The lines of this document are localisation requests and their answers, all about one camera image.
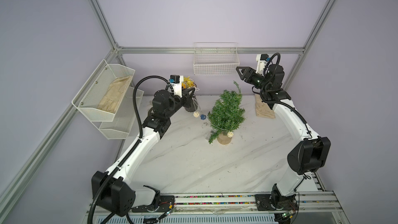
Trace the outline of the string lights with white balls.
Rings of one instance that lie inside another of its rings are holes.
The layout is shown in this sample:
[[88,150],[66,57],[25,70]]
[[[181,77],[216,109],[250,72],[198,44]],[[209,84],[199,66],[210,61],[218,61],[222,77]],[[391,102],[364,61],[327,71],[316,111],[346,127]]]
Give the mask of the string lights with white balls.
[[[205,114],[202,113],[201,107],[200,107],[200,105],[199,105],[199,103],[198,103],[198,101],[197,101],[196,98],[193,98],[193,104],[194,104],[194,106],[197,108],[196,111],[193,113],[193,115],[194,115],[195,118],[200,117],[201,120],[206,120],[206,121],[208,121],[208,122],[210,123],[210,125],[212,125],[212,126],[214,126],[214,127],[217,127],[217,128],[219,128],[219,129],[221,129],[221,130],[223,130],[223,131],[226,131],[226,129],[223,129],[223,128],[220,128],[220,127],[218,127],[218,126],[216,126],[216,125],[213,125],[213,124],[211,123],[211,121],[207,119],[207,116],[206,116]],[[233,135],[234,135],[234,134],[233,134],[232,131],[228,131],[227,134],[226,134],[226,136],[229,137],[229,138],[232,138]]]

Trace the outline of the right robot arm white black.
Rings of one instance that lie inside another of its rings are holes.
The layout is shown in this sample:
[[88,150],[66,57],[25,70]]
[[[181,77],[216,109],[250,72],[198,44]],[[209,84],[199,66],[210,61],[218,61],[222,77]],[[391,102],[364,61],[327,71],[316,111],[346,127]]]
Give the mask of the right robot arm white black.
[[260,54],[257,68],[238,66],[240,79],[257,89],[261,101],[274,111],[297,145],[288,153],[288,168],[273,187],[269,195],[257,195],[258,209],[297,209],[297,191],[301,184],[311,179],[311,174],[324,167],[331,142],[315,132],[295,108],[291,96],[283,89],[284,68],[280,65],[281,55]]

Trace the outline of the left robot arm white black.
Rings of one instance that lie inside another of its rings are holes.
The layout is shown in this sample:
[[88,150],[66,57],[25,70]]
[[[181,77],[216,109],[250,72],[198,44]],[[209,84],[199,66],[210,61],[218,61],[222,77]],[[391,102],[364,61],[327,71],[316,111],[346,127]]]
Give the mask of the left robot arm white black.
[[159,209],[160,191],[148,185],[134,185],[133,176],[146,155],[164,136],[171,125],[171,117],[182,107],[193,105],[194,88],[183,88],[183,76],[171,75],[170,79],[159,76],[166,82],[165,89],[154,94],[152,108],[141,121],[137,102],[133,100],[139,134],[121,157],[105,172],[97,171],[92,179],[93,201],[87,222],[94,219],[96,207],[110,211],[105,221],[113,216],[129,218],[134,208],[146,208],[151,212]]

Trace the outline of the small green christmas tree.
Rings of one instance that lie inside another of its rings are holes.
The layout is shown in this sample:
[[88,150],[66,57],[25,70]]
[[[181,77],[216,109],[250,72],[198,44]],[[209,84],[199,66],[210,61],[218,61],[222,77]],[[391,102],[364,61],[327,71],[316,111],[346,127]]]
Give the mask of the small green christmas tree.
[[241,108],[243,95],[239,84],[234,81],[235,90],[224,90],[216,100],[213,108],[207,115],[212,131],[208,143],[221,140],[228,143],[232,141],[234,131],[245,121],[245,109]]

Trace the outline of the yellow sunflower bouquet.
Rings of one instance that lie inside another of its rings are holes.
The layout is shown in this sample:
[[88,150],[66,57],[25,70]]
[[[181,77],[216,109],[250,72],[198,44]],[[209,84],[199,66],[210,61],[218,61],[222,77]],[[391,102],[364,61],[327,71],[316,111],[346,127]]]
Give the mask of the yellow sunflower bouquet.
[[183,82],[181,83],[182,89],[190,89],[197,88],[197,85],[194,80],[192,80],[189,76],[183,78]]

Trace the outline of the beige glove on table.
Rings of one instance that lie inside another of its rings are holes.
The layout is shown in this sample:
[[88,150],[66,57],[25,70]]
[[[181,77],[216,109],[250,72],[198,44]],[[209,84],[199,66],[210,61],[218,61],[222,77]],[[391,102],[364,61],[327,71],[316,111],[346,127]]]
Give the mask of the beige glove on table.
[[257,117],[275,119],[275,112],[255,94],[255,112]]

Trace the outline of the beige glove in basket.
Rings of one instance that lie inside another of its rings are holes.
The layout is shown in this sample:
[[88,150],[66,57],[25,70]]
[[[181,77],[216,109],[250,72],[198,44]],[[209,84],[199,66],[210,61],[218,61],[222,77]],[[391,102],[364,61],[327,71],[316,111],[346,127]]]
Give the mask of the beige glove in basket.
[[115,79],[108,87],[105,95],[99,102],[97,109],[115,114],[120,103],[123,100],[133,76],[119,77]]

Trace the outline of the aluminium frame profile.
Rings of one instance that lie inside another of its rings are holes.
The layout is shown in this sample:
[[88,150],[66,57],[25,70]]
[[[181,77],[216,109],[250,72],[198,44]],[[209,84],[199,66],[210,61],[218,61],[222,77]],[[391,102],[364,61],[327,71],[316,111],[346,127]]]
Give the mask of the aluminium frame profile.
[[[27,188],[29,187],[31,181],[33,180],[33,176],[36,174],[37,170],[41,167],[44,163],[44,160],[47,159],[49,154],[52,152],[53,148],[56,146],[58,140],[60,139],[60,135],[63,134],[64,129],[69,124],[70,120],[73,118],[75,113],[80,108],[75,105],[75,100],[77,100],[78,104],[80,105],[79,99],[82,97],[83,94],[86,93],[88,88],[91,86],[91,80],[96,77],[96,74],[100,74],[105,62],[110,62],[113,59],[117,59],[119,63],[123,66],[124,60],[122,58],[123,54],[197,54],[197,53],[204,53],[207,56],[209,54],[232,54],[235,52],[236,54],[254,54],[256,52],[279,52],[281,54],[298,54],[298,55],[305,55],[310,50],[310,46],[315,41],[318,32],[324,25],[327,17],[329,16],[329,10],[332,10],[333,6],[335,5],[336,0],[327,0],[325,2],[325,6],[321,11],[319,18],[316,21],[308,39],[303,47],[233,47],[233,46],[226,46],[227,44],[234,44],[234,43],[199,43],[200,45],[197,47],[122,47],[118,46],[113,33],[109,27],[109,24],[106,20],[106,17],[101,9],[100,3],[98,0],[88,0],[89,5],[93,10],[93,14],[95,15],[101,30],[104,34],[101,34],[100,37],[106,38],[107,42],[110,45],[110,51],[105,56],[105,60],[101,61],[99,66],[94,70],[93,74],[90,75],[87,82],[83,85],[83,87],[79,90],[79,92],[74,96],[71,103],[68,105],[64,113],[60,116],[60,118],[55,122],[54,126],[49,130],[48,134],[44,137],[42,142],[37,146],[34,152],[31,154],[29,159],[26,160],[26,163],[20,168],[18,173],[15,173],[14,177],[10,181],[9,185],[4,188],[1,192],[1,213],[2,212],[10,212],[11,210],[6,209],[13,209],[18,201],[21,199],[23,194],[26,192]],[[61,34],[58,36],[58,39],[54,39],[59,41],[58,46],[59,49],[56,51],[51,51],[51,47],[55,47],[52,43],[50,43],[50,38],[45,37],[44,41],[41,41],[39,50],[35,50],[35,52],[31,52],[31,55],[34,54],[38,57],[40,54],[45,56],[45,53],[48,52],[49,54],[64,54],[67,55],[67,51],[78,51],[78,45],[76,44],[74,48],[67,48],[66,40],[62,39],[61,37],[66,37],[66,34]],[[79,39],[80,44],[83,48],[88,47],[88,41],[84,41],[83,39]]]

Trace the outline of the lower white mesh wall basket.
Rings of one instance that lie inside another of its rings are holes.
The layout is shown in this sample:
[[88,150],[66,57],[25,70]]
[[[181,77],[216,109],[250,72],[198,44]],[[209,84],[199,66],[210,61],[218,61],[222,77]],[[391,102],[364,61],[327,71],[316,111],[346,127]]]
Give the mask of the lower white mesh wall basket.
[[129,87],[112,122],[94,122],[94,126],[108,140],[126,139],[136,119],[133,106],[133,87]]

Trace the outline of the white mesh wall basket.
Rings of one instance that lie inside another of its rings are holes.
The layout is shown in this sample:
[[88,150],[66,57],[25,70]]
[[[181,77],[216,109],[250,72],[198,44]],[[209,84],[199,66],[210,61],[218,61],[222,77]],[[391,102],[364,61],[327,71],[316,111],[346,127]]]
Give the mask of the white mesh wall basket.
[[108,140],[126,139],[136,119],[133,106],[133,87],[129,87],[112,122],[94,122],[94,126]]
[[72,105],[91,122],[112,122],[119,110],[121,102],[112,111],[100,109],[101,100],[108,92],[109,86],[117,79],[126,78],[129,87],[135,70],[120,64],[109,64],[102,60],[72,99]]

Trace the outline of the upper white mesh wall basket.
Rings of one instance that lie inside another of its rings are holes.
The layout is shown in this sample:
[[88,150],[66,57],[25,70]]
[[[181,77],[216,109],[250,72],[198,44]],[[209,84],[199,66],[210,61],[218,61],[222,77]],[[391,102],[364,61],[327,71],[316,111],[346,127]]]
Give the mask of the upper white mesh wall basket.
[[112,122],[119,110],[121,102],[112,111],[100,109],[101,100],[108,92],[109,86],[117,79],[126,78],[129,87],[135,70],[120,64],[109,64],[102,60],[72,99],[72,105],[91,122]]

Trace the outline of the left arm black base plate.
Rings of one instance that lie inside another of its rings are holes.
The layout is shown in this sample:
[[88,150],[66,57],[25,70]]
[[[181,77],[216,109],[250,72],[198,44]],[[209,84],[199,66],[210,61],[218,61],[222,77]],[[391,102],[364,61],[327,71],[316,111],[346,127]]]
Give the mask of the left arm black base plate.
[[175,205],[175,196],[160,195],[154,200],[154,204],[133,207],[130,213],[164,213]]

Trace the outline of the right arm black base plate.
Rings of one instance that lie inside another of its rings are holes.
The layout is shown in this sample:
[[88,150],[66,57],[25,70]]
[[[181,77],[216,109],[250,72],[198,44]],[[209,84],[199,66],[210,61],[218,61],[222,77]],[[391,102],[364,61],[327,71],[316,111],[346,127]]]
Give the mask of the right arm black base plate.
[[285,197],[275,194],[257,194],[255,202],[258,211],[296,211],[298,204],[296,195]]

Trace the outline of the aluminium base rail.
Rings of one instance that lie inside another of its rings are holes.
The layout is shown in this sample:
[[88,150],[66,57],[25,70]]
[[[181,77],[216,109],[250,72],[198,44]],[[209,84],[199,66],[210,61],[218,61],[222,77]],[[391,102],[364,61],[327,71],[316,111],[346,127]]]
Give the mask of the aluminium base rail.
[[171,194],[159,206],[137,206],[128,216],[98,207],[94,224],[348,224],[332,191],[299,192],[274,208],[267,193]]

